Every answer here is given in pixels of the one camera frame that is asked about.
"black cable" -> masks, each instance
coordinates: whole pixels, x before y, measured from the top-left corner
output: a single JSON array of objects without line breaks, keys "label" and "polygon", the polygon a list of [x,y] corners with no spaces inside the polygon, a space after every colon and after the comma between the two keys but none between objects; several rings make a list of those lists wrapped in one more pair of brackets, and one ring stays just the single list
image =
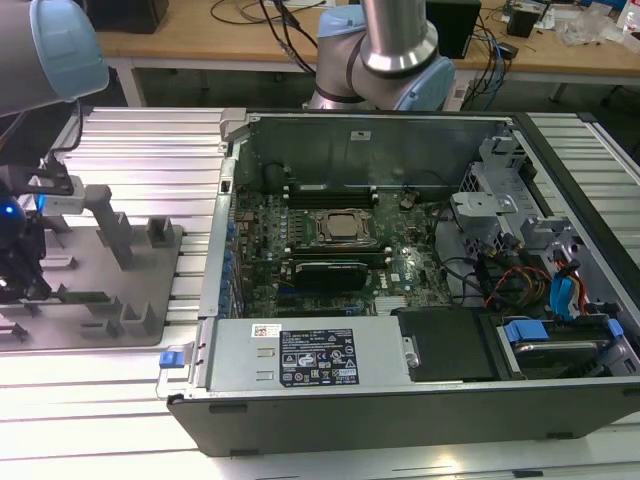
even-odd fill
[{"label": "black cable", "polygon": [[289,45],[283,42],[282,39],[278,36],[278,33],[273,26],[273,22],[271,21],[271,17],[269,17],[269,14],[267,13],[267,8],[264,5],[264,0],[258,0],[258,2],[260,3],[260,8],[262,9],[264,18],[267,20],[267,24],[269,25],[271,34],[273,35],[273,38],[275,38],[276,42],[278,42],[278,45],[280,45],[282,50],[287,54],[291,61],[298,65],[298,67],[300,67],[302,71],[315,76],[315,72],[313,71],[313,69],[311,69],[311,67],[309,67],[309,65],[304,63],[304,61],[302,63],[300,62],[299,55],[296,55],[297,52],[294,51],[295,49],[291,49]]},{"label": "black cable", "polygon": [[314,47],[318,48],[318,44],[316,43],[316,41],[313,39],[313,37],[311,35],[309,35],[305,31],[304,28],[302,28],[302,25],[300,25],[300,22],[298,21],[298,19],[291,14],[291,11],[285,5],[283,0],[273,0],[273,4],[275,5],[276,9],[282,15],[282,18],[287,21],[287,24],[291,28],[293,28],[294,30],[297,30],[298,32],[300,32],[302,34],[302,36],[304,36],[307,40],[309,40],[309,42]]},{"label": "black cable", "polygon": [[[219,22],[222,23],[226,23],[228,25],[262,25],[264,23],[267,23],[267,19],[256,19],[256,20],[249,20],[246,22],[236,22],[235,20],[228,20],[226,18],[222,18],[218,15],[216,15],[215,13],[215,9],[218,8],[218,6],[225,2],[226,0],[218,0],[216,3],[213,4],[213,6],[209,9],[209,15],[211,15],[212,18],[215,18],[216,20],[218,20]],[[309,10],[311,8],[315,8],[315,7],[320,7],[322,5],[324,5],[326,2],[326,0],[322,0],[321,2],[318,3],[314,3],[313,5],[307,5],[306,7],[300,7],[300,8],[296,8],[295,10],[290,10],[290,13],[298,13],[298,12],[302,12],[303,10]],[[242,12],[244,12],[247,8],[251,8],[254,7],[256,5],[258,5],[259,2],[256,1],[256,3],[252,3],[250,5],[246,5],[244,7],[242,7],[241,14]],[[281,15],[276,15],[275,17],[270,17],[271,20],[280,20]]]},{"label": "black cable", "polygon": [[[262,5],[264,5],[264,0],[259,0],[259,1]],[[307,62],[304,61],[304,58],[302,58],[302,55],[300,55],[296,50],[296,48],[293,46],[293,42],[291,41],[291,37],[289,36],[289,22],[291,21],[291,18],[292,18],[291,12],[287,10],[287,7],[284,6],[284,3],[282,2],[282,0],[273,0],[273,4],[276,6],[278,11],[281,12],[281,15],[282,15],[282,31],[284,32],[284,38],[287,42],[287,46],[291,49],[291,51],[293,52],[293,55],[298,60],[299,64],[304,66],[304,70],[315,75],[316,73],[315,70],[311,68],[311,66]]]},{"label": "black cable", "polygon": [[[485,37],[487,37],[488,39],[491,38],[490,36],[490,30],[488,30],[485,25],[484,25],[484,21],[482,20],[482,17],[479,16],[478,19],[480,20],[480,25],[476,25],[477,28],[479,28],[485,35]],[[487,47],[487,55],[488,55],[488,60],[487,60],[487,65],[484,69],[484,72],[482,73],[482,76],[480,77],[480,79],[474,83],[473,87],[471,88],[471,93],[469,94],[469,96],[464,100],[464,102],[462,102],[462,107],[464,108],[468,103],[473,103],[473,101],[475,100],[475,98],[477,98],[478,94],[476,92],[478,92],[478,88],[482,85],[482,82],[484,81],[484,79],[487,76],[487,73],[489,73],[489,69],[491,69],[491,64],[493,63],[493,68],[491,69],[491,76],[489,78],[489,80],[487,81],[487,83],[485,84],[485,90],[488,88],[488,85],[491,84],[491,81],[493,80],[493,75],[494,72],[497,68],[497,64],[495,62],[495,58],[497,58],[497,56],[494,55],[493,51],[494,51],[494,45],[492,43],[491,40],[483,40],[483,42],[487,43],[486,47]]]},{"label": "black cable", "polygon": [[[476,274],[475,272],[469,272],[467,273],[464,278],[468,279],[469,277],[475,277]],[[462,282],[462,295],[451,295],[451,299],[455,299],[455,298],[460,298],[462,299],[460,301],[460,303],[458,303],[458,305],[463,305],[464,302],[467,300],[467,298],[482,298],[484,299],[484,295],[467,295],[467,284],[465,282]]]},{"label": "black cable", "polygon": [[73,152],[80,145],[80,140],[82,140],[82,131],[84,128],[84,115],[82,113],[82,103],[80,102],[80,99],[76,100],[76,109],[78,112],[78,131],[76,133],[75,140],[69,147],[52,148],[49,151],[50,155],[55,155],[56,153],[62,153],[62,152],[64,153]]},{"label": "black cable", "polygon": [[[447,265],[445,265],[442,262],[442,260],[440,259],[440,256],[438,255],[438,251],[436,250],[436,230],[438,229],[438,224],[440,223],[440,219],[442,218],[442,214],[444,213],[444,210],[447,208],[448,205],[449,205],[449,202],[446,201],[446,200],[444,202],[440,203],[440,210],[438,210],[438,214],[436,215],[435,222],[431,226],[431,232],[430,232],[430,236],[429,236],[428,240],[429,240],[429,243],[430,243],[430,246],[431,246],[431,253],[432,253],[432,256],[433,256],[433,260],[436,263],[436,265],[438,265],[440,268],[445,270],[449,275],[457,278],[462,283],[469,285],[474,290],[477,290],[478,292],[485,293],[484,289],[479,284],[470,281],[468,278],[463,277],[458,272],[452,270]],[[512,302],[511,300],[508,300],[508,299],[504,298],[502,295],[498,294],[497,292],[493,293],[493,298],[495,300],[501,301],[502,303],[504,303],[506,305],[509,305],[510,307],[514,307],[514,308],[517,308],[518,310],[522,310],[522,306],[521,305],[518,305],[516,302]]]},{"label": "black cable", "polygon": [[464,262],[467,263],[469,265],[474,265],[476,262],[473,258],[469,258],[469,257],[449,257],[446,260],[442,261],[442,264],[447,264],[449,262],[453,262],[454,260],[458,260],[460,262]]},{"label": "black cable", "polygon": [[443,186],[445,187],[449,186],[449,181],[446,180],[442,175],[440,175],[438,172],[436,172],[431,168],[421,168],[418,171],[428,173],[429,175],[433,175],[434,177],[436,177],[438,180],[442,182]]}]

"electronic equipment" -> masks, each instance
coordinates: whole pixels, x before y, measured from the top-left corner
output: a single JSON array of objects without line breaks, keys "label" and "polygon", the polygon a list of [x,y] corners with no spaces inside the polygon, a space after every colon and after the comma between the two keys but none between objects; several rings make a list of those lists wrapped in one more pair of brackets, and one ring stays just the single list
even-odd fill
[{"label": "electronic equipment", "polygon": [[169,0],[75,0],[99,31],[154,33],[169,8]]},{"label": "electronic equipment", "polygon": [[541,9],[537,5],[527,3],[514,5],[507,24],[507,35],[529,38],[540,15]]},{"label": "electronic equipment", "polygon": [[427,19],[438,30],[440,55],[467,55],[481,7],[480,0],[427,0]]},{"label": "electronic equipment", "polygon": [[575,438],[640,409],[640,270],[528,116],[221,118],[199,329],[157,390],[202,452]]},{"label": "electronic equipment", "polygon": [[498,48],[500,49],[500,56],[505,60],[513,60],[520,51],[518,47],[504,42],[499,43]]}]

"workbench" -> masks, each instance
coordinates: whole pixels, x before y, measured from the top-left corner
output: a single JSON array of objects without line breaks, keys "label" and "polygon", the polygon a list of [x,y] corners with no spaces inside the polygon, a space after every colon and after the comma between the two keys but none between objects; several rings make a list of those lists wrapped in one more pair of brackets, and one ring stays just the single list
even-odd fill
[{"label": "workbench", "polygon": [[[157,399],[155,386],[160,352],[188,343],[196,334],[223,155],[218,149],[221,112],[110,108],[94,109],[85,117],[82,143],[65,157],[70,172],[86,184],[109,184],[114,209],[126,211],[131,224],[169,215],[186,232],[168,324],[154,347],[0,354],[2,478],[84,480],[89,475],[113,480],[195,474],[211,480],[488,479],[514,478],[514,471],[523,476],[522,470],[565,480],[637,478],[640,414],[577,440],[217,459],[202,455],[165,402]],[[632,160],[597,123],[573,114],[530,117],[640,262],[634,203],[640,198],[640,171]],[[75,127],[72,119],[54,146],[69,144]],[[538,187],[554,213],[562,214],[544,179]],[[72,227],[95,225],[88,212],[66,219]],[[171,373],[172,385],[188,377],[186,369]]]},{"label": "workbench", "polygon": [[[491,15],[503,0],[485,0],[481,15],[498,41],[520,49],[507,75],[508,80],[548,83],[590,83],[605,85],[640,85],[640,55],[626,47],[605,42],[601,45],[566,47],[555,32],[534,32],[528,39],[506,36],[506,24]],[[138,68],[175,68],[205,70],[244,70],[297,72],[280,50],[267,25],[228,25],[212,18],[212,0],[170,0],[167,15],[153,35],[105,32],[100,44],[110,66],[117,70],[127,104],[146,104]],[[276,15],[275,9],[270,12]],[[324,9],[314,8],[296,14],[303,28],[315,37],[318,20]],[[261,16],[258,6],[247,10]],[[216,8],[216,14],[233,21],[244,21],[233,0]],[[317,51],[302,35],[292,32],[300,54],[315,64]],[[460,110],[470,82],[480,76],[487,65],[487,49],[473,40],[467,56],[456,60],[456,81],[446,101],[447,110]]]}]

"floor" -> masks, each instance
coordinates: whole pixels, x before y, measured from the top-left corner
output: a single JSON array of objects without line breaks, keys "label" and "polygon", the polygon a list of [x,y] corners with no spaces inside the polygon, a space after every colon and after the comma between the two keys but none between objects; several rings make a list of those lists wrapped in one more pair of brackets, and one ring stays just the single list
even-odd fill
[{"label": "floor", "polygon": [[[149,106],[299,108],[313,91],[313,80],[304,74],[264,72],[208,72],[211,88],[200,89],[195,71],[143,70],[142,84]],[[122,91],[115,79],[104,92],[87,97],[86,105],[124,106]],[[496,112],[590,112],[634,158],[640,161],[640,90],[618,91],[608,106],[601,100],[611,86],[570,85],[559,103],[548,100],[552,85],[506,82],[488,109]],[[484,106],[485,98],[468,110]],[[0,164],[37,164],[55,140],[73,106],[54,105],[34,111],[14,138],[0,152]],[[0,119],[0,131],[8,119]]]}]

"screw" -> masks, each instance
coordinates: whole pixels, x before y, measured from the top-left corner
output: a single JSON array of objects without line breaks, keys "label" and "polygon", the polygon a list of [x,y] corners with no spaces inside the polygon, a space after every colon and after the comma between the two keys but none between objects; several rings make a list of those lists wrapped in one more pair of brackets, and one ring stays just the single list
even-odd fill
[{"label": "screw", "polygon": [[407,365],[409,366],[409,368],[417,368],[420,366],[418,356],[415,353],[407,352],[405,354],[405,358],[407,359]]}]

